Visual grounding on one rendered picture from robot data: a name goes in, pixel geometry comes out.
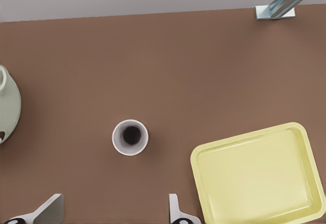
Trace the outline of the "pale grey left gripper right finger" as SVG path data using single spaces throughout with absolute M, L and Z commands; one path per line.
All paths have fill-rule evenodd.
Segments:
M 179 208 L 176 193 L 169 194 L 169 223 L 170 224 L 201 224 L 201 220 L 193 215 L 182 212 Z

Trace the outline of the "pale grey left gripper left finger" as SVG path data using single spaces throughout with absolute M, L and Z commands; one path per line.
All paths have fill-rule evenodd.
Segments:
M 61 224 L 64 219 L 64 195 L 56 193 L 34 212 L 12 217 L 4 224 Z

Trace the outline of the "white IKEA cup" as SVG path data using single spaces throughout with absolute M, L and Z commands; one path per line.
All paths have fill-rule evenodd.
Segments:
M 135 156 L 143 152 L 148 140 L 149 133 L 146 126 L 133 119 L 120 122 L 112 133 L 114 148 L 125 156 Z

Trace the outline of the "pale yellow tray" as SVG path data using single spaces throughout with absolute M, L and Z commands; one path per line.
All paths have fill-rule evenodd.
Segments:
M 299 123 L 199 145 L 191 166 L 206 224 L 302 224 L 326 213 L 326 195 Z

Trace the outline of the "silver frame post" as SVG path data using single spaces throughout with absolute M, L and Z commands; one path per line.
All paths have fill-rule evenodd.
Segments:
M 273 0 L 269 5 L 254 7 L 256 20 L 276 20 L 295 17 L 295 6 L 303 0 Z

